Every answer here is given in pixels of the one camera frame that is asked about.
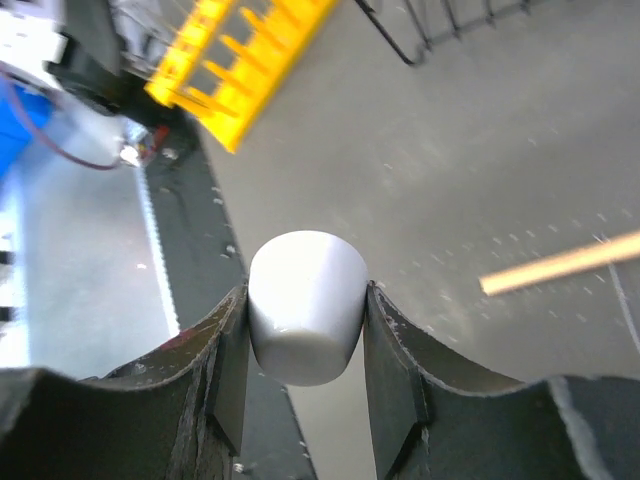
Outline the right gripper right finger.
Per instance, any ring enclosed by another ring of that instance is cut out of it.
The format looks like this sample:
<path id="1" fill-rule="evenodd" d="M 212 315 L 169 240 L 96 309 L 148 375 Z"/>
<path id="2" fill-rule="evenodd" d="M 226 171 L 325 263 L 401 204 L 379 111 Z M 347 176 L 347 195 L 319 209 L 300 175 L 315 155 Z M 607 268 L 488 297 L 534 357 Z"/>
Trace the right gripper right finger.
<path id="1" fill-rule="evenodd" d="M 635 479 L 639 384 L 617 377 L 521 382 L 440 343 L 376 284 L 364 365 L 381 479 Z"/>

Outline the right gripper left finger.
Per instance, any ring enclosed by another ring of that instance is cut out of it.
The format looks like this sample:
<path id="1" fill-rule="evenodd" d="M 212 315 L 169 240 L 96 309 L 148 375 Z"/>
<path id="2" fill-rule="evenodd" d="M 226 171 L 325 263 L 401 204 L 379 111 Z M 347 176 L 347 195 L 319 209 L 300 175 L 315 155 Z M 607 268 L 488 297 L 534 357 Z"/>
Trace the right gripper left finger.
<path id="1" fill-rule="evenodd" d="M 1 373 L 5 479 L 227 479 L 242 442 L 247 289 L 103 378 Z"/>

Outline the white plastic funnel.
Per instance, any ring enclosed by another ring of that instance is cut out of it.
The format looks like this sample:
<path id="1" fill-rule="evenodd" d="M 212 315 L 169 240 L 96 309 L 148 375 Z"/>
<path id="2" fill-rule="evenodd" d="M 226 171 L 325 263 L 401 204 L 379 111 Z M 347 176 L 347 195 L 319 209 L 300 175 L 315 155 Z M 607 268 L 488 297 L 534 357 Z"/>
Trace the white plastic funnel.
<path id="1" fill-rule="evenodd" d="M 266 242 L 249 269 L 249 325 L 262 370 L 293 386 L 318 386 L 348 366 L 364 321 L 369 272 L 347 241 L 300 230 Z"/>

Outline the wooden test tube clamp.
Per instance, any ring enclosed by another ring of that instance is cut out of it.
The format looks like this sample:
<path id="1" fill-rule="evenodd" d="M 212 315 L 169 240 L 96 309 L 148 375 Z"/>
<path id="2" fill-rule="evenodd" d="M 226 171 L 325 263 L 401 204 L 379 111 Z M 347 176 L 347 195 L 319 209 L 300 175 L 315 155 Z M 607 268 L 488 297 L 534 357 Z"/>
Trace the wooden test tube clamp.
<path id="1" fill-rule="evenodd" d="M 639 231 L 634 231 L 480 277 L 479 284 L 495 296 L 638 257 Z"/>

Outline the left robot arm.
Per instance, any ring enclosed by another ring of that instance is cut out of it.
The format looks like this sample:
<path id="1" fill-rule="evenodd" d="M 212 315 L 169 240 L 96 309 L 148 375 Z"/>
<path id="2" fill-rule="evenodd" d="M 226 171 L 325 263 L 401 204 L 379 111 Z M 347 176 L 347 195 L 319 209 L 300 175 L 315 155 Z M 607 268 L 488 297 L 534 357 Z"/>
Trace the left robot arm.
<path id="1" fill-rule="evenodd" d="M 179 112 L 145 90 L 170 42 L 161 17 L 156 1 L 4 1 L 1 63 L 102 116 L 173 126 Z"/>

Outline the yellow test tube rack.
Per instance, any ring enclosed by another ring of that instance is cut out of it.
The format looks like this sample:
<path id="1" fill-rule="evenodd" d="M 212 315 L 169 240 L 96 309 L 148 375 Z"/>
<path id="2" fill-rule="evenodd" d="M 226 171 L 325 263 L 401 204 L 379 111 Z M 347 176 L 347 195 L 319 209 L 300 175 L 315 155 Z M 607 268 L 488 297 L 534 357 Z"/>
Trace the yellow test tube rack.
<path id="1" fill-rule="evenodd" d="M 307 50 L 336 1 L 196 1 L 145 91 L 178 106 L 230 153 Z"/>

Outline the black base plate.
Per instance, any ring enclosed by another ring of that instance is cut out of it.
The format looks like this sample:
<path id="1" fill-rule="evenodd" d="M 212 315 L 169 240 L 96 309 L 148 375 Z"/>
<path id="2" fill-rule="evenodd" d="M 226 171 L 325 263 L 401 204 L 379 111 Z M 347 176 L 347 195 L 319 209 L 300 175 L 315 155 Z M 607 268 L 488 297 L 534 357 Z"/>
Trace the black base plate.
<path id="1" fill-rule="evenodd" d="M 287 389 L 258 368 L 246 271 L 199 135 L 173 129 L 144 168 L 190 369 L 188 479 L 313 479 Z"/>

